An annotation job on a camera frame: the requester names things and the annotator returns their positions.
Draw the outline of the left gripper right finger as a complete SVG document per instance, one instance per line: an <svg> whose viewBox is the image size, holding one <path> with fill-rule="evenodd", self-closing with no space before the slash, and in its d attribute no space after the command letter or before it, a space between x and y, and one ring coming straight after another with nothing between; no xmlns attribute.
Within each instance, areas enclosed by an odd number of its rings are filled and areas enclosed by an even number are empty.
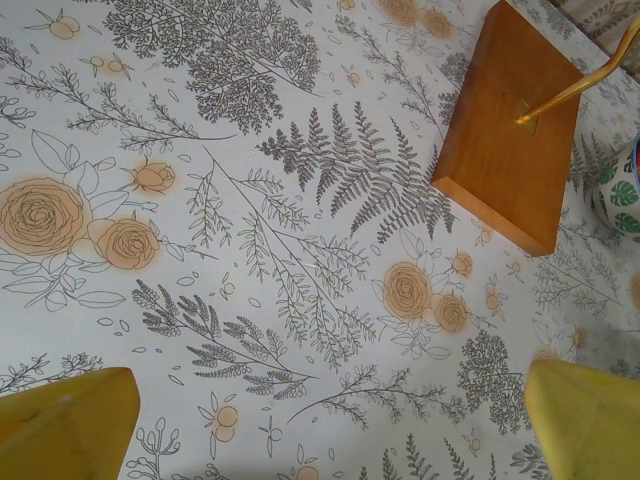
<svg viewBox="0 0 640 480"><path fill-rule="evenodd" d="M554 479L639 477L639 381L557 359L534 361L527 412Z"/></svg>

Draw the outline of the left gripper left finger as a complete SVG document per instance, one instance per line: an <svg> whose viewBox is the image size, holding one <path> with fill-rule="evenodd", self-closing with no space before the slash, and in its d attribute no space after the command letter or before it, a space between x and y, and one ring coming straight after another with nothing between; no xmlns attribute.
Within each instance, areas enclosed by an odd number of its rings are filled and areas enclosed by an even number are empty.
<svg viewBox="0 0 640 480"><path fill-rule="evenodd" d="M1 398L3 479L115 479L139 415L133 372L105 368Z"/></svg>

